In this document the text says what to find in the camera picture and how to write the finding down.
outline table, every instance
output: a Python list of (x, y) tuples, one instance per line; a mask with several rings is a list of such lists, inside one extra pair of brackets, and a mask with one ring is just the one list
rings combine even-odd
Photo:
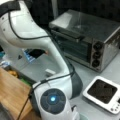
[[(15, 120), (27, 99), (29, 90), (28, 85), (0, 68), (0, 102), (10, 111)], [(30, 101), (23, 111), (21, 120), (40, 120), (32, 110)]]
[[(117, 84), (120, 84), (120, 52), (101, 73), (95, 72), (76, 62), (71, 62), (75, 66), (76, 72), (83, 81), (83, 90), (88, 86), (95, 76), (102, 76)], [(120, 120), (120, 114), (113, 115), (107, 112), (98, 105), (95, 105), (90, 100), (85, 99), (82, 93), (79, 97), (72, 99), (71, 104), (77, 105), (79, 112), (85, 115), (88, 120)]]

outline metal surface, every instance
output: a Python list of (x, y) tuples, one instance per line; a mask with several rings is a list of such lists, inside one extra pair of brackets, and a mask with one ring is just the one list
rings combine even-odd
[(49, 24), (51, 29), (58, 28), (59, 32), (68, 36), (87, 36), (101, 42), (105, 42), (119, 26), (120, 23), (73, 10), (68, 10)]
[(55, 62), (47, 55), (42, 55), (25, 66), (20, 72), (33, 81), (39, 82), (47, 77), (45, 72), (46, 69), (53, 70), (56, 73), (59, 72), (59, 67), (55, 64)]
[[(120, 85), (120, 72), (119, 72), (120, 52), (102, 73), (97, 73), (78, 63), (75, 63), (73, 61), (71, 62), (74, 64), (78, 75), (81, 76), (81, 79), (84, 84), (83, 91), (95, 76), (105, 77), (106, 79), (110, 79), (111, 81)], [(85, 99), (82, 94), (79, 97), (72, 99), (71, 104), (77, 105), (79, 113), (85, 115), (88, 118), (88, 120), (119, 120), (120, 119), (120, 114), (113, 115), (107, 112), (106, 110), (94, 104), (90, 100)]]

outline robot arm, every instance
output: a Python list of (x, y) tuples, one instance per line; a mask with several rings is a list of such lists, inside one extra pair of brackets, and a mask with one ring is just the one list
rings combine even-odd
[[(1, 0), (0, 4), (7, 4), (7, 2), (13, 2), (13, 0)], [(19, 0), (16, 3), (19, 5), (20, 10), (8, 11), (0, 18), (0, 34), (4, 37), (4, 39), (0, 39), (6, 40), (6, 42), (18, 48), (48, 51), (48, 55), (56, 61), (60, 68), (59, 73), (51, 78), (69, 75), (72, 71), (71, 66), (62, 55), (57, 44), (49, 37), (45, 30), (34, 22), (24, 1)], [(82, 89), (82, 82), (77, 73), (73, 77), (69, 75), (55, 81), (50, 81), (49, 85), (51, 88), (62, 90), (69, 99), (78, 96)]]

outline robot cable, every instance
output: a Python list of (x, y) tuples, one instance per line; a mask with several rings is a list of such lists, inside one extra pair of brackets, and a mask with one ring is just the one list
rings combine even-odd
[(10, 27), (13, 31), (13, 33), (19, 38), (19, 39), (23, 39), (23, 40), (33, 40), (33, 39), (39, 39), (39, 38), (46, 38), (46, 37), (52, 37), (50, 35), (46, 35), (46, 36), (41, 36), (41, 37), (34, 37), (34, 38), (23, 38), (23, 37), (20, 37), (16, 31), (14, 30), (13, 26), (12, 26), (12, 20), (11, 20), (11, 12), (8, 12), (8, 20), (9, 20), (9, 24), (10, 24)]
[(72, 70), (72, 72), (70, 72), (69, 74), (63, 75), (63, 76), (60, 76), (60, 77), (56, 77), (56, 78), (51, 78), (51, 79), (48, 79), (48, 80), (46, 80), (46, 79), (41, 80), (41, 82), (40, 82), (35, 88), (31, 88), (31, 90), (30, 90), (30, 92), (29, 92), (29, 94), (28, 94), (28, 97), (27, 97), (27, 99), (26, 99), (26, 101), (25, 101), (25, 103), (24, 103), (24, 105), (23, 105), (23, 107), (22, 107), (22, 109), (21, 109), (21, 111), (20, 111), (20, 114), (18, 115), (18, 118), (17, 118), (16, 120), (20, 120), (20, 117), (21, 117), (21, 115), (22, 115), (22, 112), (23, 112), (25, 106), (27, 105), (30, 97), (32, 97), (32, 93), (33, 93), (33, 92), (35, 91), (35, 89), (37, 89), (40, 85), (42, 85), (42, 84), (44, 84), (44, 83), (47, 83), (47, 82), (49, 82), (49, 81), (53, 81), (53, 80), (56, 80), (56, 79), (60, 79), (60, 78), (63, 78), (63, 77), (67, 77), (67, 76), (73, 77), (73, 75), (74, 75), (74, 73), (75, 73), (75, 68), (74, 68), (74, 66), (73, 66), (72, 64), (71, 64), (71, 66), (72, 66), (72, 69), (73, 69), (73, 70)]

